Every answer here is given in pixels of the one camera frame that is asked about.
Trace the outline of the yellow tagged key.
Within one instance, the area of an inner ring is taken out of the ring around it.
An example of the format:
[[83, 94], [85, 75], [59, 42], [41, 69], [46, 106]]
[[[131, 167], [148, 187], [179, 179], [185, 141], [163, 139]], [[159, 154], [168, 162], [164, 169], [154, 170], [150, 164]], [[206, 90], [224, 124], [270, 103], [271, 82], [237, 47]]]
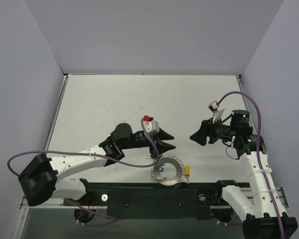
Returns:
[[184, 176], [186, 178], [186, 183], [189, 184], [189, 177], [190, 177], [190, 166], [185, 166]]

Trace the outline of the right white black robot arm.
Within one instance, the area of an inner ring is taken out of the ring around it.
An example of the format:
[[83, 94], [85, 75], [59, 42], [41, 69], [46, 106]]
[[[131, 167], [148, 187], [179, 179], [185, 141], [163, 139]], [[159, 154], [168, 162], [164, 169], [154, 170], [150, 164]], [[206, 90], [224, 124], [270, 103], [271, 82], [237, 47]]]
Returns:
[[205, 119], [200, 129], [190, 136], [201, 146], [221, 140], [236, 150], [247, 175], [253, 200], [250, 201], [233, 180], [219, 180], [213, 199], [227, 202], [242, 221], [246, 239], [289, 239], [298, 229], [296, 218], [290, 217], [279, 199], [268, 164], [267, 149], [262, 137], [253, 133], [250, 113], [234, 110], [230, 124]]

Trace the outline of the large silver keyring disc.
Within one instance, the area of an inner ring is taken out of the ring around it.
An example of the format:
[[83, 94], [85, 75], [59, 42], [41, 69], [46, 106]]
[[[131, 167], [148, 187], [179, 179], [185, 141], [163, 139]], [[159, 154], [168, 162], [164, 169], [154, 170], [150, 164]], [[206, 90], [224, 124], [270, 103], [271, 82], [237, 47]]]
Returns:
[[177, 186], [183, 182], [185, 166], [176, 156], [162, 156], [158, 163], [151, 169], [151, 179], [165, 187]]

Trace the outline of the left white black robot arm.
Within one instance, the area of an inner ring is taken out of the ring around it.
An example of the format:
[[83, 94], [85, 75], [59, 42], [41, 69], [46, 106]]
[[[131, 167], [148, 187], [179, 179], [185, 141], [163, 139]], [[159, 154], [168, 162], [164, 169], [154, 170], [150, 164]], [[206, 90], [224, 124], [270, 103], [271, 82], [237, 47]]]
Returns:
[[169, 144], [174, 136], [165, 132], [155, 120], [141, 123], [142, 130], [133, 132], [128, 123], [120, 123], [99, 145], [79, 153], [37, 154], [18, 176], [24, 196], [31, 207], [51, 198], [69, 198], [81, 205], [92, 201], [93, 193], [80, 179], [71, 176], [92, 168], [121, 163], [125, 149], [149, 148], [154, 161], [176, 147]]

